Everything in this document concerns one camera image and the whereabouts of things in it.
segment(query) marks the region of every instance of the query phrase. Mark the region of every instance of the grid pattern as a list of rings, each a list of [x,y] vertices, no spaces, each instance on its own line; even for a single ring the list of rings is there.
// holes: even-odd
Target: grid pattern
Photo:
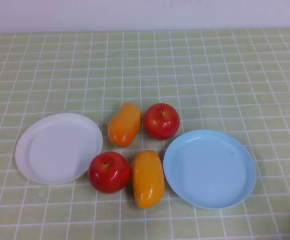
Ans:
[[[251,196],[210,211],[167,186],[143,210],[131,185],[107,195],[86,176],[48,186],[18,171],[17,139],[55,113],[90,117],[103,151],[128,161],[140,150],[165,150],[172,139],[143,130],[127,148],[109,143],[106,124],[124,102],[143,112],[171,104],[181,117],[177,135],[212,129],[239,140],[255,159]],[[198,238],[290,240],[290,28],[0,34],[0,240]]]

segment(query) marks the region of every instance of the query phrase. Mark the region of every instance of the white wall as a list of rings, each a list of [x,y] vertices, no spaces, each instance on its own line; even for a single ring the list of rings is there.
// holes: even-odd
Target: white wall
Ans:
[[[0,32],[290,27],[290,0],[0,0]]]

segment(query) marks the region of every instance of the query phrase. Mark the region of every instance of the red apple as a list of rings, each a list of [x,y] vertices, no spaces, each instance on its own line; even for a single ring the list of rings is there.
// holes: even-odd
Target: red apple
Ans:
[[[97,155],[91,161],[88,178],[96,190],[112,194],[127,185],[130,178],[130,168],[123,156],[108,151]]]
[[[180,120],[177,111],[171,105],[157,103],[145,112],[143,123],[148,135],[158,140],[166,140],[175,135]]]

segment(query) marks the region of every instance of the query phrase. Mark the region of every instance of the white plate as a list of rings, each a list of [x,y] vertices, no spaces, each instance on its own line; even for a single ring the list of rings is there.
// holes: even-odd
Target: white plate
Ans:
[[[60,113],[30,126],[19,139],[15,158],[27,178],[63,184],[84,174],[102,145],[100,129],[91,119]]]

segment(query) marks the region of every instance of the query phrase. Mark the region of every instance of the plastic plate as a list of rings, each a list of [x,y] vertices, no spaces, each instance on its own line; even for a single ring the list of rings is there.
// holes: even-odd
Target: plastic plate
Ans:
[[[16,164],[35,182],[62,184],[84,174],[102,144],[100,129],[91,119],[75,113],[55,114],[24,132],[16,147]]]
[[[256,180],[247,149],[236,139],[212,130],[194,130],[176,138],[165,153],[163,166],[176,194],[206,209],[240,203]]]

